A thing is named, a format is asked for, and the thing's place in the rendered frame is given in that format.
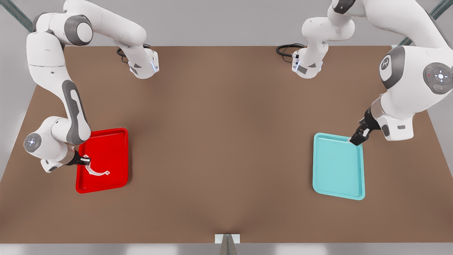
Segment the red rectangular tray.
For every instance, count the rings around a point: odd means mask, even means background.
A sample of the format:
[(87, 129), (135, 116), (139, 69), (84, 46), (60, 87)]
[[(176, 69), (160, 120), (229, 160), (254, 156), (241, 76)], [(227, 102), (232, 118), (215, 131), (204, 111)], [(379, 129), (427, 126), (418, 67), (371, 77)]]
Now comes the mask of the red rectangular tray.
[(90, 175), (79, 165), (76, 175), (78, 193), (99, 192), (126, 185), (129, 177), (129, 137), (125, 128), (92, 132), (90, 138), (78, 148), (80, 155), (91, 158), (96, 172), (109, 171), (109, 175)]

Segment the white drainage pipe clamp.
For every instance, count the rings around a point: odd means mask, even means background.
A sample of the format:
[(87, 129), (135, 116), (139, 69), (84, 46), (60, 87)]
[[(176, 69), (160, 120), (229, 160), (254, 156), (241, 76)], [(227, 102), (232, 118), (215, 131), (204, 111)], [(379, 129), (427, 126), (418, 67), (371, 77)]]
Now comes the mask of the white drainage pipe clamp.
[(109, 175), (109, 171), (104, 171), (104, 172), (96, 172), (91, 168), (91, 158), (88, 155), (84, 155), (83, 161), (85, 162), (85, 168), (89, 172), (90, 175), (94, 176), (102, 176), (102, 175)]

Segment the teal rectangular tray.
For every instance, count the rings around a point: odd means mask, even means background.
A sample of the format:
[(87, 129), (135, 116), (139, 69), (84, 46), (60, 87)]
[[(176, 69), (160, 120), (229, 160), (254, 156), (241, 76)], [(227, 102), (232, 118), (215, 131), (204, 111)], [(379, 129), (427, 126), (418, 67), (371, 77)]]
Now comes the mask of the teal rectangular tray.
[(319, 194), (362, 200), (366, 195), (362, 145), (350, 143), (348, 137), (317, 133), (313, 148), (313, 189)]

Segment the silver frame post with foot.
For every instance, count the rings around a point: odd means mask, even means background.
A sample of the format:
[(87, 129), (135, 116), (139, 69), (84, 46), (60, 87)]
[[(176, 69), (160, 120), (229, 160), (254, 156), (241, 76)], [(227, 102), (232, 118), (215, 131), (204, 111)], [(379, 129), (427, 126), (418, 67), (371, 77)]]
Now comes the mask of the silver frame post with foot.
[(240, 243), (240, 234), (215, 234), (214, 238), (220, 244), (219, 255), (238, 255), (236, 244)]

